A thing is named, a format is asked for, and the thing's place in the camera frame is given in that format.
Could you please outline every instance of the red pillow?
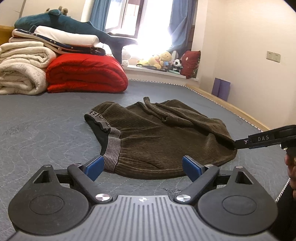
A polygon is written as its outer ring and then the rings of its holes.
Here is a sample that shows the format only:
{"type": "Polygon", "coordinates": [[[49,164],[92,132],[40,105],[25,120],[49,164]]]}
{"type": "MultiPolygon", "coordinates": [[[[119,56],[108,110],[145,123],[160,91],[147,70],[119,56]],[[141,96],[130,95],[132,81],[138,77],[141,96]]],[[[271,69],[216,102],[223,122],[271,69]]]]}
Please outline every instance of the red pillow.
{"type": "Polygon", "coordinates": [[[200,51],[187,50],[181,57],[182,66],[181,75],[185,75],[186,79],[190,79],[197,73],[200,63],[200,51]]]}

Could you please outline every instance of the folded cream blanket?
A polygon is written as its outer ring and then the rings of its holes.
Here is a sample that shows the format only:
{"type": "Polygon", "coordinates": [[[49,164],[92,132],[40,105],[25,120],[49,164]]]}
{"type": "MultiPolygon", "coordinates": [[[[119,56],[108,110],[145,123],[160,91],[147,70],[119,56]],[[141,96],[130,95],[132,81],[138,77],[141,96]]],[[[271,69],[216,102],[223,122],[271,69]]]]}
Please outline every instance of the folded cream blanket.
{"type": "Polygon", "coordinates": [[[38,41],[23,41],[0,45],[0,63],[23,62],[38,68],[46,68],[55,58],[51,49],[38,41]]]}
{"type": "Polygon", "coordinates": [[[36,95],[47,88],[45,71],[34,65],[16,62],[0,64],[0,94],[36,95]]]}
{"type": "Polygon", "coordinates": [[[72,34],[46,26],[38,26],[34,33],[63,44],[74,46],[96,47],[100,43],[96,35],[72,34]]]}

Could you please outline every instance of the bedding stack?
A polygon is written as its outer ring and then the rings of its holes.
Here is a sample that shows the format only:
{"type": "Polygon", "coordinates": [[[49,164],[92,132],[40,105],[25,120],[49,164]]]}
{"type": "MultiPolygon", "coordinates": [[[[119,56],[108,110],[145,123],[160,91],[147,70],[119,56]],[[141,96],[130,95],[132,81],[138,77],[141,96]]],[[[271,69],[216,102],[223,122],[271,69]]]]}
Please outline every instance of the bedding stack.
{"type": "Polygon", "coordinates": [[[34,26],[30,31],[14,29],[10,43],[38,42],[56,52],[46,70],[49,93],[95,91],[118,93],[128,86],[119,62],[106,56],[95,35],[73,34],[58,29],[34,26]]]}
{"type": "Polygon", "coordinates": [[[0,94],[36,95],[47,88],[45,70],[56,54],[42,42],[22,41],[0,46],[0,94]]]}

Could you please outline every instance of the purple box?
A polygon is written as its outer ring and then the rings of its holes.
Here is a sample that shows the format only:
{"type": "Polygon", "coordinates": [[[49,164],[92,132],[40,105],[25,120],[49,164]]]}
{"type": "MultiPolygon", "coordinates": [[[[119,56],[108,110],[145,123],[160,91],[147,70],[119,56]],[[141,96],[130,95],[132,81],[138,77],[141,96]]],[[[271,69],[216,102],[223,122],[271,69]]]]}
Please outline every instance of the purple box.
{"type": "Polygon", "coordinates": [[[227,101],[230,91],[230,82],[215,78],[212,95],[227,101]]]}

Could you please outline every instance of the wooden headboard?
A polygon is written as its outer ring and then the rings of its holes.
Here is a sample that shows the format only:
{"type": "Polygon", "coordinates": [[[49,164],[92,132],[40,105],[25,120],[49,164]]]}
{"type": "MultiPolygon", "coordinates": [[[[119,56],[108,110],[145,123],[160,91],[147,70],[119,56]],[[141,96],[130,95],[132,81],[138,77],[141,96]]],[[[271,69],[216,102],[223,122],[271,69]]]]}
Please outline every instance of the wooden headboard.
{"type": "Polygon", "coordinates": [[[14,27],[0,25],[0,45],[8,42],[13,29],[14,27]]]}

